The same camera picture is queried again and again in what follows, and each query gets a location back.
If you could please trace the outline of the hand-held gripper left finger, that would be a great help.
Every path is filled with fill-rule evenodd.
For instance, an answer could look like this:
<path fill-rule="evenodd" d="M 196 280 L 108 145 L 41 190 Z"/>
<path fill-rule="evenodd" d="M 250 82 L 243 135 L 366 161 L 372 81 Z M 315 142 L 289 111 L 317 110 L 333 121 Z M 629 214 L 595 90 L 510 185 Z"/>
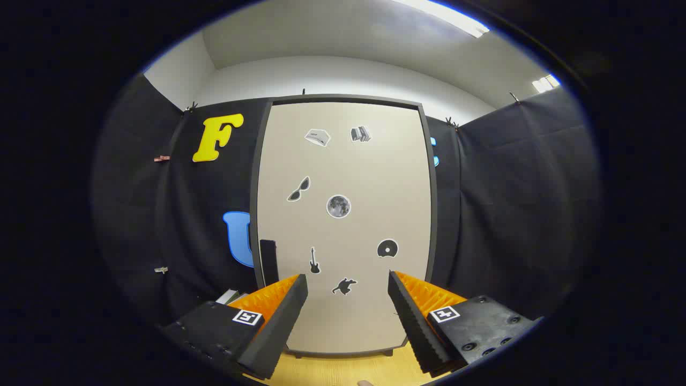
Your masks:
<path fill-rule="evenodd" d="M 244 381 L 274 374 L 307 299 L 307 278 L 295 274 L 229 305 L 206 301 L 161 328 L 187 354 Z"/>

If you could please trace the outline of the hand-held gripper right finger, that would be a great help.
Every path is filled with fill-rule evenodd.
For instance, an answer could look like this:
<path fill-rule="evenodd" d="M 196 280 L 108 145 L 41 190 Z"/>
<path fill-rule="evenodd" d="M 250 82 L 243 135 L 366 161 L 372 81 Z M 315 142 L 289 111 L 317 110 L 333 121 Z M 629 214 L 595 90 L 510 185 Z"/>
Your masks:
<path fill-rule="evenodd" d="M 420 369 L 433 377 L 483 362 L 541 323 L 490 296 L 463 298 L 399 271 L 388 273 L 387 292 Z"/>

